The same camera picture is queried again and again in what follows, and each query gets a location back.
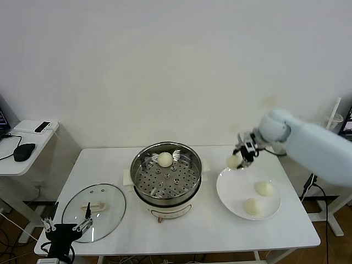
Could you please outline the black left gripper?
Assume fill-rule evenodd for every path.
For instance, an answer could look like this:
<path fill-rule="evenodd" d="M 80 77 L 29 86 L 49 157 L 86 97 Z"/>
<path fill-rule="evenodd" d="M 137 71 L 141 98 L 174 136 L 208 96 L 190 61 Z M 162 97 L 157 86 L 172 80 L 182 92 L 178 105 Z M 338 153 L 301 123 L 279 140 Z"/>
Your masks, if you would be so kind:
<path fill-rule="evenodd" d="M 84 234 L 93 224 L 90 203 L 87 204 L 84 220 L 80 224 L 54 224 L 58 205 L 59 202 L 56 202 L 48 214 L 41 217 L 46 238 L 51 242 L 48 257 L 68 256 L 76 232 Z"/>

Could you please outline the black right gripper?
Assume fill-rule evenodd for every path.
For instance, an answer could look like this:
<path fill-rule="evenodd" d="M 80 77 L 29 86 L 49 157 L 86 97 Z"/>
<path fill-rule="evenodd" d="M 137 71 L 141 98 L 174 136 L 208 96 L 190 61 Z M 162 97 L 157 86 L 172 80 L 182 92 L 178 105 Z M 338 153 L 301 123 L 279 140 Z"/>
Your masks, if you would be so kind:
<path fill-rule="evenodd" d="M 240 137 L 240 147 L 233 150 L 233 156 L 242 156 L 242 161 L 238 164 L 237 169 L 244 169 L 249 167 L 254 161 L 255 157 L 259 156 L 259 147 L 253 137 Z"/>

